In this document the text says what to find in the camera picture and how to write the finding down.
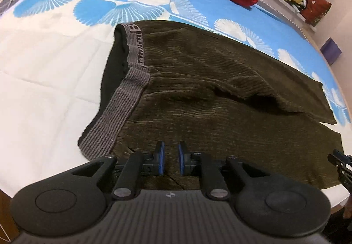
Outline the person's right hand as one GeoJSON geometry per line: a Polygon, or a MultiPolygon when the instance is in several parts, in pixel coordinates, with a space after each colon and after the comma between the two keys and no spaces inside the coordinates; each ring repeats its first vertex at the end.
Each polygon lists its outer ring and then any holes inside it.
{"type": "Polygon", "coordinates": [[[352,194],[349,195],[349,198],[344,206],[343,219],[352,218],[352,194]]]}

